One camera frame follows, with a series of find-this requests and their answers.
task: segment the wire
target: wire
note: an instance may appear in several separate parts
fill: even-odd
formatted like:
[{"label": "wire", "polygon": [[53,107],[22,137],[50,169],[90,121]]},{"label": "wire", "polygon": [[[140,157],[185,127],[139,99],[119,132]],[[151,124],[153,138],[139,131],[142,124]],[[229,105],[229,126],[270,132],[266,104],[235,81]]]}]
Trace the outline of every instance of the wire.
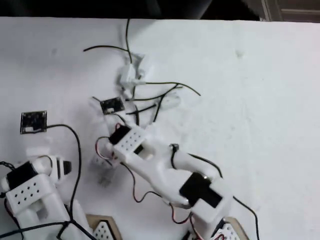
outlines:
[{"label": "wire", "polygon": [[255,232],[256,232],[256,238],[257,240],[260,240],[260,236],[259,236],[259,226],[258,226],[258,216],[255,213],[255,211],[253,211],[250,207],[248,207],[246,204],[244,204],[242,201],[240,201],[238,198],[236,198],[235,196],[233,196],[233,199],[236,200],[240,205],[242,205],[243,207],[245,207],[246,209],[248,209],[253,215],[254,215],[254,220],[255,220]]},{"label": "wire", "polygon": [[215,167],[215,168],[218,170],[220,177],[221,177],[222,179],[224,178],[223,175],[222,175],[221,169],[220,169],[220,167],[218,167],[218,165],[216,165],[215,163],[213,163],[213,162],[211,162],[211,161],[209,161],[208,159],[205,159],[205,158],[203,158],[203,157],[200,157],[200,156],[197,156],[197,155],[194,155],[194,154],[190,154],[190,153],[188,153],[188,154],[189,154],[190,156],[194,157],[195,159],[199,159],[199,160],[201,160],[201,161],[203,161],[203,162],[206,162],[207,164],[212,165],[213,167]]},{"label": "wire", "polygon": [[92,96],[92,98],[93,98],[94,100],[97,100],[99,103],[101,103],[101,101],[100,101],[98,98],[96,98],[95,96]]},{"label": "wire", "polygon": [[95,141],[95,144],[94,144],[95,152],[96,152],[96,154],[97,154],[100,158],[102,158],[102,159],[105,160],[110,166],[112,166],[111,162],[109,161],[110,158],[108,158],[108,157],[106,157],[106,156],[103,156],[103,155],[100,153],[100,151],[99,151],[98,143],[99,143],[99,140],[101,140],[101,139],[109,139],[109,137],[108,137],[108,136],[100,136],[100,137],[98,137],[98,139]]},{"label": "wire", "polygon": [[89,50],[92,50],[92,49],[98,49],[98,48],[112,48],[112,49],[119,49],[119,50],[128,52],[127,49],[124,49],[124,48],[119,47],[119,46],[112,46],[112,45],[96,45],[96,46],[91,46],[91,47],[88,47],[88,48],[84,49],[83,51],[86,52],[86,51],[89,51]]},{"label": "wire", "polygon": [[128,41],[129,23],[130,23],[130,18],[128,18],[128,20],[126,21],[126,27],[125,27],[125,43],[126,43],[127,52],[129,53],[130,63],[132,64],[132,57],[131,57],[131,52],[130,52],[130,48],[129,48],[129,41]]},{"label": "wire", "polygon": [[[183,87],[182,87],[182,86],[177,86],[177,87],[175,87],[175,89],[181,89],[181,88],[183,88]],[[165,93],[162,93],[162,94],[160,94],[160,95],[158,95],[158,96],[153,96],[153,97],[149,97],[149,98],[127,99],[126,101],[127,101],[127,102],[128,102],[128,101],[149,101],[149,100],[158,99],[158,98],[162,97],[163,95],[166,95],[167,93],[168,93],[168,91],[166,91]]]},{"label": "wire", "polygon": [[87,230],[85,230],[79,223],[76,221],[71,222],[73,225],[75,225],[81,232],[83,232],[89,239],[91,240],[97,240],[94,236],[92,236]]},{"label": "wire", "polygon": [[194,91],[196,94],[198,94],[199,96],[201,96],[201,94],[199,92],[197,92],[195,89],[193,89],[192,87],[184,84],[184,83],[180,83],[180,82],[175,82],[175,81],[165,81],[165,82],[146,82],[145,84],[178,84],[178,85],[182,85],[184,87],[187,87],[188,89]]},{"label": "wire", "polygon": [[195,236],[196,236],[197,239],[204,240],[204,238],[196,230],[194,222],[192,221],[192,216],[193,216],[193,214],[191,214],[190,217],[189,217],[192,230],[194,231]]},{"label": "wire", "polygon": [[184,219],[184,220],[182,220],[182,221],[177,221],[176,219],[175,219],[175,208],[174,208],[174,206],[171,204],[171,202],[169,203],[169,206],[171,207],[171,210],[172,210],[172,215],[171,215],[171,218],[172,218],[172,221],[175,223],[175,224],[185,224],[188,220],[189,220],[189,218],[190,218],[190,216],[191,216],[191,212],[189,213],[189,215],[188,215],[188,217],[186,218],[186,219]]},{"label": "wire", "polygon": [[135,106],[135,124],[136,125],[140,125],[140,117],[139,117],[139,111],[138,111],[138,107],[136,105]]},{"label": "wire", "polygon": [[133,112],[126,113],[126,115],[133,115],[133,114],[136,114],[137,112],[138,112],[138,113],[141,113],[141,112],[144,112],[144,111],[146,111],[146,110],[152,109],[152,108],[154,108],[154,107],[156,107],[156,106],[157,106],[157,104],[153,104],[153,105],[148,106],[148,107],[146,107],[146,108],[143,108],[143,109],[141,109],[141,110],[136,110],[136,111],[133,111]]},{"label": "wire", "polygon": [[157,117],[158,117],[158,114],[159,114],[159,110],[160,110],[160,107],[161,107],[161,103],[164,99],[164,97],[170,93],[173,89],[177,88],[179,84],[176,84],[174,87],[170,88],[168,91],[166,91],[165,94],[163,94],[161,97],[160,97],[160,101],[159,101],[159,104],[158,104],[158,107],[156,108],[156,112],[155,112],[155,115],[154,115],[154,118],[153,118],[153,122],[155,122],[157,120]]},{"label": "wire", "polygon": [[0,166],[4,166],[8,169],[10,169],[11,171],[15,170],[16,167],[12,164],[12,163],[9,163],[9,162],[6,162],[6,161],[0,161]]},{"label": "wire", "polygon": [[133,195],[133,199],[134,199],[137,203],[141,203],[148,194],[154,194],[154,195],[157,195],[158,197],[162,198],[162,196],[161,196],[160,194],[156,193],[155,191],[147,191],[147,192],[143,195],[143,197],[142,197],[140,200],[138,200],[137,197],[136,197],[136,177],[135,177],[134,173],[131,171],[131,169],[130,169],[127,165],[125,165],[123,162],[121,162],[120,164],[121,164],[122,166],[124,166],[124,167],[129,171],[129,173],[130,173],[131,176],[132,176],[132,179],[133,179],[132,195]]},{"label": "wire", "polygon": [[122,116],[120,116],[119,114],[117,114],[117,113],[109,113],[109,114],[107,114],[107,115],[115,115],[115,116],[118,116],[118,117],[121,119],[121,121],[122,121],[125,125],[127,125],[126,120],[125,120]]},{"label": "wire", "polygon": [[225,235],[223,235],[222,233],[219,234],[215,239],[213,240],[219,240],[221,238],[221,240],[224,240],[225,239]]},{"label": "wire", "polygon": [[175,159],[176,152],[179,150],[179,144],[173,143],[173,144],[170,144],[170,147],[172,147],[172,154],[170,158],[171,166],[173,169],[177,169],[174,163],[174,159]]},{"label": "wire", "polygon": [[[8,207],[8,199],[7,199],[7,198],[4,199],[3,204],[4,204],[5,210],[6,210],[6,212],[8,213],[8,215],[10,216],[10,218],[14,221],[14,223],[15,223],[15,225],[18,227],[18,229],[21,230],[18,220],[15,218],[15,216],[14,216],[14,215],[12,214],[12,212],[9,210],[9,207]],[[22,232],[20,232],[20,233],[21,233],[21,239],[24,240],[24,239],[25,239],[25,236],[23,235]]]},{"label": "wire", "polygon": [[[199,160],[201,160],[201,161],[204,161],[204,162],[212,165],[213,167],[215,167],[215,168],[218,170],[220,177],[223,178],[223,175],[222,175],[222,172],[221,172],[220,168],[219,168],[215,163],[213,163],[213,162],[211,162],[211,161],[209,161],[208,159],[205,159],[205,158],[203,158],[203,157],[197,156],[197,155],[193,155],[193,154],[190,154],[190,153],[189,153],[189,155],[192,156],[192,157],[194,157],[194,158],[196,158],[196,159],[199,159]],[[259,225],[258,225],[258,215],[255,213],[254,210],[252,210],[249,206],[247,206],[246,204],[244,204],[242,201],[240,201],[240,200],[239,200],[238,198],[236,198],[235,196],[233,196],[233,199],[234,199],[235,201],[237,201],[240,205],[242,205],[243,207],[245,207],[246,209],[248,209],[248,210],[254,215],[256,238],[257,238],[257,240],[260,240],[260,236],[259,236]]]},{"label": "wire", "polygon": [[60,221],[60,222],[50,222],[50,223],[40,224],[40,225],[36,225],[36,226],[21,228],[21,229],[13,230],[13,231],[10,231],[10,232],[7,232],[7,233],[0,235],[0,239],[4,239],[4,238],[10,237],[15,234],[24,233],[24,232],[35,230],[35,229],[41,229],[41,228],[45,228],[45,227],[57,226],[57,225],[63,225],[63,224],[65,224],[65,222]]},{"label": "wire", "polygon": [[80,181],[81,167],[82,167],[81,145],[80,145],[79,136],[76,133],[76,131],[73,130],[72,127],[70,127],[70,126],[68,126],[66,124],[54,124],[54,125],[49,125],[46,128],[47,129],[52,129],[52,128],[56,128],[56,127],[64,127],[64,128],[69,129],[73,133],[73,135],[75,136],[76,143],[77,143],[77,148],[78,148],[78,160],[79,160],[78,175],[77,175],[77,178],[76,178],[76,181],[75,181],[75,185],[74,185],[73,192],[72,192],[72,195],[71,195],[71,200],[70,200],[70,218],[71,218],[71,220],[73,220],[74,219],[74,214],[73,214],[74,199],[75,199],[76,191],[77,191],[78,184],[79,184],[79,181]]}]

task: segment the black cable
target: black cable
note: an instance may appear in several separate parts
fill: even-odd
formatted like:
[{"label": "black cable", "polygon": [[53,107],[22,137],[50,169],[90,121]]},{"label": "black cable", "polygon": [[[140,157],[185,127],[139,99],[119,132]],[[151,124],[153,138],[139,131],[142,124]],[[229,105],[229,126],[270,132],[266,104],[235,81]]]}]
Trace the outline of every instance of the black cable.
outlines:
[{"label": "black cable", "polygon": [[224,178],[223,175],[222,175],[221,169],[220,169],[220,167],[219,167],[217,164],[215,164],[215,163],[213,163],[213,162],[209,161],[208,159],[205,159],[205,158],[203,158],[203,157],[201,157],[201,156],[197,156],[197,155],[190,154],[190,153],[188,153],[188,154],[189,154],[190,156],[194,157],[195,159],[199,159],[199,160],[201,160],[201,161],[203,161],[203,162],[206,162],[207,164],[212,165],[213,167],[215,167],[215,168],[218,170],[220,177],[221,177],[222,179]]},{"label": "black cable", "polygon": [[101,103],[101,101],[100,101],[98,98],[96,98],[95,96],[92,96],[92,98],[93,98],[94,100],[97,100],[99,103]]},{"label": "black cable", "polygon": [[10,237],[15,234],[24,233],[24,232],[35,230],[35,229],[41,229],[41,228],[45,228],[45,227],[57,226],[57,225],[63,225],[63,224],[65,224],[65,221],[50,222],[50,223],[40,224],[40,225],[36,225],[36,226],[21,228],[21,229],[17,229],[17,230],[13,230],[13,231],[1,234],[0,239],[4,239],[4,238]]},{"label": "black cable", "polygon": [[[181,89],[182,86],[177,86],[175,87],[175,89]],[[168,91],[166,91],[165,93],[162,93],[158,96],[153,96],[153,97],[149,97],[149,98],[136,98],[136,99],[126,99],[126,101],[149,101],[149,100],[154,100],[154,99],[158,99],[160,97],[162,97],[163,95],[166,95],[168,93]]]},{"label": "black cable", "polygon": [[[9,207],[8,207],[8,199],[4,199],[4,208],[6,210],[6,212],[8,213],[8,215],[10,216],[10,218],[14,221],[15,225],[18,227],[19,230],[21,230],[21,227],[20,227],[20,224],[18,222],[18,220],[15,218],[15,216],[12,214],[12,212],[9,210]],[[22,232],[20,232],[21,234],[21,239],[24,240],[25,239],[25,236]]]},{"label": "black cable", "polygon": [[96,45],[96,46],[91,46],[91,47],[88,47],[88,48],[84,49],[83,51],[86,52],[86,51],[89,51],[89,50],[91,50],[91,49],[97,49],[97,48],[112,48],[112,49],[119,49],[119,50],[128,52],[127,49],[124,49],[124,48],[119,47],[119,46],[112,46],[112,45]]},{"label": "black cable", "polygon": [[132,57],[131,57],[131,52],[130,52],[130,48],[129,48],[129,41],[128,41],[129,23],[130,23],[130,18],[128,18],[128,20],[126,21],[126,27],[125,27],[125,43],[126,43],[127,52],[129,53],[130,63],[132,64]]},{"label": "black cable", "polygon": [[107,114],[107,115],[115,115],[115,116],[118,116],[118,117],[122,120],[122,122],[123,122],[125,125],[127,125],[126,120],[125,120],[122,116],[120,116],[119,114],[117,114],[117,113],[109,113],[109,114]]},{"label": "black cable", "polygon": [[171,158],[170,158],[171,166],[173,169],[177,169],[175,166],[175,163],[174,163],[174,159],[175,159],[176,152],[178,152],[178,150],[179,150],[179,144],[172,143],[172,144],[170,144],[170,147],[172,147],[172,154],[171,154]]},{"label": "black cable", "polygon": [[158,117],[158,114],[159,114],[159,111],[160,111],[160,108],[161,108],[161,103],[162,103],[163,99],[165,98],[165,96],[166,96],[168,93],[170,93],[173,89],[177,88],[178,85],[179,85],[179,84],[177,83],[174,87],[170,88],[168,91],[166,91],[166,92],[160,97],[160,101],[159,101],[159,103],[158,103],[158,107],[156,108],[156,112],[155,112],[155,115],[154,115],[154,118],[153,118],[153,122],[155,122],[155,121],[157,120],[157,117]]},{"label": "black cable", "polygon": [[[199,159],[201,161],[204,161],[210,165],[212,165],[213,167],[215,167],[218,172],[219,172],[219,175],[221,178],[223,178],[223,175],[222,175],[222,172],[220,170],[220,168],[213,162],[209,161],[208,159],[205,159],[203,157],[200,157],[200,156],[197,156],[197,155],[193,155],[193,154],[190,154],[190,156],[196,158],[196,159]],[[258,225],[258,216],[257,214],[255,213],[254,210],[252,210],[249,206],[245,205],[243,202],[241,202],[238,198],[236,198],[235,196],[233,196],[233,199],[236,200],[240,205],[242,205],[243,207],[245,207],[247,210],[249,210],[253,215],[254,215],[254,220],[255,220],[255,231],[256,231],[256,238],[257,240],[260,240],[260,236],[259,236],[259,225]]]},{"label": "black cable", "polygon": [[144,111],[146,111],[146,110],[152,109],[152,108],[154,108],[154,107],[156,107],[156,106],[157,106],[157,104],[153,104],[153,105],[148,106],[148,107],[146,107],[146,108],[143,108],[143,109],[141,109],[141,110],[136,110],[136,111],[133,111],[133,112],[128,112],[128,113],[126,113],[126,115],[133,115],[133,114],[136,114],[136,112],[141,113],[141,112],[144,112]]},{"label": "black cable", "polygon": [[136,105],[135,106],[135,124],[136,125],[140,125],[140,117],[139,117],[139,111],[138,111],[138,107]]},{"label": "black cable", "polygon": [[184,87],[187,87],[188,89],[194,91],[196,94],[198,94],[199,96],[201,96],[201,94],[199,92],[197,92],[196,90],[194,90],[192,87],[184,84],[184,83],[180,83],[180,82],[175,82],[175,81],[165,81],[165,82],[146,82],[145,84],[178,84],[178,85],[182,85]]},{"label": "black cable", "polygon": [[77,191],[77,188],[78,188],[78,184],[79,184],[79,181],[80,181],[80,176],[81,176],[81,167],[82,167],[82,154],[81,154],[81,145],[80,145],[80,140],[79,140],[79,136],[78,134],[76,133],[75,130],[72,129],[72,127],[66,125],[66,124],[54,124],[54,125],[49,125],[47,126],[46,128],[47,129],[51,129],[51,128],[56,128],[56,127],[65,127],[67,129],[69,129],[73,135],[75,136],[75,139],[76,139],[76,143],[77,143],[77,146],[78,146],[78,159],[79,159],[79,167],[78,167],[78,176],[76,178],[76,181],[75,181],[75,185],[74,185],[74,188],[73,188],[73,192],[72,192],[72,195],[71,195],[71,200],[70,200],[70,218],[71,220],[74,219],[74,213],[73,213],[73,208],[74,208],[74,199],[75,199],[75,195],[76,195],[76,191]]},{"label": "black cable", "polygon": [[257,240],[260,240],[259,227],[258,227],[258,216],[257,216],[257,214],[256,214],[255,211],[253,211],[249,206],[245,205],[242,201],[240,201],[240,200],[239,200],[238,198],[236,198],[235,196],[233,196],[233,199],[236,200],[240,205],[242,205],[243,207],[245,207],[246,209],[248,209],[248,210],[254,215],[256,238],[257,238]]},{"label": "black cable", "polygon": [[89,239],[91,240],[97,240],[94,236],[92,236],[87,230],[84,229],[83,226],[81,226],[76,221],[71,222],[73,225],[75,225],[81,232],[83,232]]},{"label": "black cable", "polygon": [[6,162],[6,161],[0,161],[0,165],[10,169],[11,171],[15,170],[15,166],[12,163]]}]

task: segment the red wire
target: red wire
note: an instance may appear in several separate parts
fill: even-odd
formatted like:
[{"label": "red wire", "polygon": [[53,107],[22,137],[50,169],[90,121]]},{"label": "red wire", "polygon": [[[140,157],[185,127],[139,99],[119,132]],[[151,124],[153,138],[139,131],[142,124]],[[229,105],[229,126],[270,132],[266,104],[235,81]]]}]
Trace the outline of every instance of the red wire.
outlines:
[{"label": "red wire", "polygon": [[223,234],[221,233],[221,234],[219,234],[214,240],[218,240],[218,239],[220,239],[221,237],[222,237],[222,240],[225,239],[225,235],[223,235]]},{"label": "red wire", "polygon": [[171,204],[171,203],[169,203],[169,205],[170,205],[170,207],[171,207],[171,209],[172,209],[172,215],[171,215],[171,218],[172,218],[172,221],[175,223],[175,224],[185,224],[188,220],[189,220],[189,218],[190,218],[190,216],[191,216],[191,212],[189,213],[189,215],[188,215],[188,217],[186,218],[186,219],[184,219],[184,220],[182,220],[182,221],[176,221],[176,219],[175,219],[175,209],[174,209],[174,206]]}]

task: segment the white plastic robot limb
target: white plastic robot limb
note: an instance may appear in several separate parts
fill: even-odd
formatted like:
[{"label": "white plastic robot limb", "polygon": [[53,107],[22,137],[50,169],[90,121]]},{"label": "white plastic robot limb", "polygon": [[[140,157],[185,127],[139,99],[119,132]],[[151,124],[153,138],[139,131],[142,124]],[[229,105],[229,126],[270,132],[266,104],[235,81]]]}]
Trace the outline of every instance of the white plastic robot limb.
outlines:
[{"label": "white plastic robot limb", "polygon": [[[59,163],[59,159],[54,156],[40,157],[25,163],[21,168],[18,167],[15,171],[18,171],[19,175],[24,175],[21,177],[22,180],[20,180],[21,183],[19,184],[14,179],[18,177],[14,171],[12,172],[13,176],[7,175],[2,179],[2,188],[11,188],[6,193],[6,198],[8,199],[12,214],[19,222],[21,228],[70,220],[67,209],[55,186],[55,183],[61,179],[60,175],[68,172],[62,167],[62,162]],[[74,220],[89,233],[92,233],[85,213],[76,200],[73,206]],[[55,237],[61,228],[61,225],[47,226],[26,231],[23,235],[26,240],[56,239]],[[62,233],[61,239],[84,240],[87,237],[76,226],[69,224]]]},{"label": "white plastic robot limb", "polygon": [[[229,187],[219,176],[218,170],[181,150],[175,152],[173,162],[171,162],[173,150],[169,144],[159,141],[148,131],[136,125],[131,126],[131,129],[127,129],[127,131],[119,142],[113,146],[115,156],[148,181],[152,188],[164,199],[177,207],[189,206],[193,213],[197,231],[204,239],[210,239],[217,224],[223,217],[227,216],[233,197]],[[171,187],[172,179],[168,179],[166,173],[167,170],[173,168],[173,165],[177,171],[186,170],[200,174],[200,180],[204,180],[207,185],[209,181],[206,191],[209,195],[216,196],[215,202],[199,197],[190,204],[186,197],[182,196],[177,189]],[[193,186],[192,183],[191,187],[197,188],[197,183],[195,184]]]},{"label": "white plastic robot limb", "polygon": [[[139,146],[142,146],[143,150],[140,154],[135,154],[134,151]],[[168,179],[167,170],[173,168],[171,164],[173,152],[169,144],[153,138],[147,131],[135,125],[114,145],[113,150],[120,161],[149,182],[152,188],[164,199],[175,206],[186,207],[189,205],[185,197],[171,188],[171,181]],[[192,173],[197,172],[211,180],[218,176],[218,172],[208,168],[208,164],[196,161],[192,156],[182,151],[175,154],[174,164],[177,169]]]}]

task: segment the white connector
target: white connector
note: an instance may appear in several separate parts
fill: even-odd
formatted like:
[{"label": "white connector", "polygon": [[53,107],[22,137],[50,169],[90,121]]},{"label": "white connector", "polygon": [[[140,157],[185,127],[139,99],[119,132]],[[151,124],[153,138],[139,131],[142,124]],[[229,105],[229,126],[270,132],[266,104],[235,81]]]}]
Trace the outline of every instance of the white connector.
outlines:
[{"label": "white connector", "polygon": [[132,64],[127,64],[123,67],[119,83],[125,89],[146,84],[145,81],[136,79],[136,70]]},{"label": "white connector", "polygon": [[144,55],[141,58],[140,64],[138,66],[138,76],[140,79],[145,78],[147,75],[150,76],[151,71],[153,70],[153,62],[151,58],[147,55]]}]

